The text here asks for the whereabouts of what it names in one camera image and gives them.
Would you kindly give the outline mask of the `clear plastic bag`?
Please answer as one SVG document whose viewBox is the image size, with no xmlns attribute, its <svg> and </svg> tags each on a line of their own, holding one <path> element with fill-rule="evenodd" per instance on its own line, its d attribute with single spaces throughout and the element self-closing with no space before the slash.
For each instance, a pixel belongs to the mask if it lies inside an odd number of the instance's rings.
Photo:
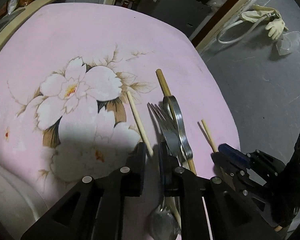
<svg viewBox="0 0 300 240">
<path fill-rule="evenodd" d="M 300 44 L 300 32 L 293 31 L 283 34 L 276 43 L 276 49 L 280 56 L 285 56 L 296 51 Z"/>
</svg>

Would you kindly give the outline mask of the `white utensil holder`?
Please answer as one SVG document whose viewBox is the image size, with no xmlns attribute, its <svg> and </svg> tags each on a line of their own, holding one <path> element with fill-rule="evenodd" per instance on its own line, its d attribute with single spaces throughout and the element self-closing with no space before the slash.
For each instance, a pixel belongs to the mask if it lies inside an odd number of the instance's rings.
<svg viewBox="0 0 300 240">
<path fill-rule="evenodd" d="M 0 223 L 14 239 L 21 239 L 46 211 L 36 190 L 0 166 Z"/>
</svg>

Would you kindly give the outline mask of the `steel fork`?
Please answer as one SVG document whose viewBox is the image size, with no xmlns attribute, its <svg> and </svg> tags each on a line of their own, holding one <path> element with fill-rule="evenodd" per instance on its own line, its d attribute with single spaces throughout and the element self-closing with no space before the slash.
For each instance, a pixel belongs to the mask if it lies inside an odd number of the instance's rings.
<svg viewBox="0 0 300 240">
<path fill-rule="evenodd" d="M 177 136 L 177 131 L 173 120 L 170 116 L 162 110 L 158 105 L 147 103 L 147 106 L 152 111 L 157 123 L 161 129 L 162 135 L 166 141 L 166 144 L 171 152 L 171 155 L 181 161 L 181 147 L 180 141 Z"/>
</svg>

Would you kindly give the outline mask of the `small white packet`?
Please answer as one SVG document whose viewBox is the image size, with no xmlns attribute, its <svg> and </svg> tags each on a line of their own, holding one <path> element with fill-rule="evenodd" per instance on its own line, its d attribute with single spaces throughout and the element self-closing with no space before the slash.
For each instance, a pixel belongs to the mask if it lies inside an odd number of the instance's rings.
<svg viewBox="0 0 300 240">
<path fill-rule="evenodd" d="M 17 8 L 19 3 L 19 0 L 9 0 L 8 6 L 7 6 L 7 14 L 11 15 L 15 9 Z"/>
</svg>

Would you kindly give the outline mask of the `dark cabinet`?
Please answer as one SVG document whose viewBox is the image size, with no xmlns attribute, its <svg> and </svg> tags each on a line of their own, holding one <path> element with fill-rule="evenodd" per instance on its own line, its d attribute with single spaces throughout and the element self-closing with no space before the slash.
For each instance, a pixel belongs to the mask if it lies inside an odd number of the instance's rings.
<svg viewBox="0 0 300 240">
<path fill-rule="evenodd" d="M 211 12 L 209 0 L 141 0 L 137 11 L 165 22 L 190 37 Z"/>
</svg>

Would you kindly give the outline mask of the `steel spoon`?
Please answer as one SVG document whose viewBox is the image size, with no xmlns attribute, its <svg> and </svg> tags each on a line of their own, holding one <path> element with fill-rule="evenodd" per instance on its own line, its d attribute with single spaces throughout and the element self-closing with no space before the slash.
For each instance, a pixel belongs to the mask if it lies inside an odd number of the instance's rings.
<svg viewBox="0 0 300 240">
<path fill-rule="evenodd" d="M 163 197 L 149 216 L 149 234 L 153 239 L 177 239 L 180 215 L 173 197 Z"/>
</svg>

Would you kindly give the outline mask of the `long wooden spatula handle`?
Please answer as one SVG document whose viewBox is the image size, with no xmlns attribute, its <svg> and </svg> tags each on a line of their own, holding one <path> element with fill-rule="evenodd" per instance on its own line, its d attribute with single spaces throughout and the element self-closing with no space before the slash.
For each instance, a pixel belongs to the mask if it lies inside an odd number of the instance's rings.
<svg viewBox="0 0 300 240">
<path fill-rule="evenodd" d="M 164 75 L 163 75 L 162 70 L 161 70 L 161 69 L 157 69 L 157 70 L 156 70 L 156 75 L 157 75 L 157 78 L 158 78 L 158 81 L 159 81 L 161 90 L 162 90 L 162 92 L 163 92 L 163 95 L 164 95 L 164 96 L 170 96 L 170 95 L 172 95 L 171 92 L 170 92 L 170 89 L 169 89 L 169 87 L 168 87 L 168 85 L 167 85 L 167 82 L 166 82 L 166 79 L 165 79 L 165 77 L 164 77 Z M 187 160 L 184 159 L 184 152 L 183 152 L 182 146 L 181 146 L 181 152 L 182 152 L 182 155 L 183 155 L 183 162 L 187 162 L 187 164 L 188 164 L 190 170 L 196 175 L 197 172 L 196 172 L 196 168 L 195 168 L 193 159 L 191 159 L 191 160 L 189 160 L 189 161 L 187 161 Z"/>
</svg>

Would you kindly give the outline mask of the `pink floral cloth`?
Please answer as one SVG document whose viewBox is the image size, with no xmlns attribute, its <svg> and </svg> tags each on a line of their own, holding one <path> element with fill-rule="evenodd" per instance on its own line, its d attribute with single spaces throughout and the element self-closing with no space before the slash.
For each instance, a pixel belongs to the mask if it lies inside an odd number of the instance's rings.
<svg viewBox="0 0 300 240">
<path fill-rule="evenodd" d="M 133 96 L 151 147 L 159 129 L 147 103 L 160 103 L 161 69 L 184 118 L 199 176 L 213 176 L 214 142 L 239 147 L 223 95 L 189 39 L 136 11 L 90 3 L 42 7 L 0 52 L 0 166 L 52 207 L 84 176 L 122 167 L 141 137 Z"/>
</svg>

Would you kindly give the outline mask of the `steel peeler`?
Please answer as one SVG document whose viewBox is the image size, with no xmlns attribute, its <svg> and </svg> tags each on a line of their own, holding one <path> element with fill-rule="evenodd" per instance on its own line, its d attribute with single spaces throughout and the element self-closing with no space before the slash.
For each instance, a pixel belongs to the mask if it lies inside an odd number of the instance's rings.
<svg viewBox="0 0 300 240">
<path fill-rule="evenodd" d="M 177 127 L 179 140 L 184 152 L 184 159 L 189 161 L 193 158 L 193 151 L 186 136 L 183 115 L 175 96 L 164 96 L 163 105 Z"/>
</svg>

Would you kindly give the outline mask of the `white rubber glove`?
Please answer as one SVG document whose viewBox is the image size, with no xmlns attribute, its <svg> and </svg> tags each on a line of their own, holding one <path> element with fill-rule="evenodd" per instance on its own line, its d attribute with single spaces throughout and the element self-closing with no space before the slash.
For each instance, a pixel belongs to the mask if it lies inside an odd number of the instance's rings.
<svg viewBox="0 0 300 240">
<path fill-rule="evenodd" d="M 241 13 L 240 18 L 254 25 L 266 21 L 265 29 L 268 31 L 268 37 L 271 37 L 272 40 L 277 40 L 284 31 L 288 30 L 280 12 L 272 7 L 255 4 L 252 6 L 252 10 Z"/>
</svg>

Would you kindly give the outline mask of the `wooden chopstick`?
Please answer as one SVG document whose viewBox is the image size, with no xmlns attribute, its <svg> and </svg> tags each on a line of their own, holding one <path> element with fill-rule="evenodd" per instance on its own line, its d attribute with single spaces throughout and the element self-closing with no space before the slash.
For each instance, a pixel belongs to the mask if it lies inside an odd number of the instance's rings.
<svg viewBox="0 0 300 240">
<path fill-rule="evenodd" d="M 210 130 L 208 128 L 207 123 L 205 122 L 204 119 L 201 120 L 201 123 L 202 123 L 202 126 L 204 128 L 205 134 L 207 135 L 207 138 L 208 138 L 209 144 L 210 144 L 210 146 L 211 146 L 211 148 L 213 150 L 213 153 L 218 152 L 218 147 L 215 145 L 215 143 L 213 141 L 213 138 L 211 136 L 211 133 L 210 133 Z"/>
<path fill-rule="evenodd" d="M 153 157 L 153 148 L 151 147 L 151 144 L 150 144 L 149 139 L 147 137 L 146 131 L 145 131 L 144 126 L 143 126 L 143 123 L 142 123 L 141 118 L 139 116 L 138 110 L 136 109 L 133 96 L 131 95 L 130 91 L 127 91 L 127 98 L 128 98 L 130 108 L 132 110 L 136 125 L 138 127 L 139 132 L 140 132 L 141 139 L 147 147 L 149 157 L 152 158 Z"/>
</svg>

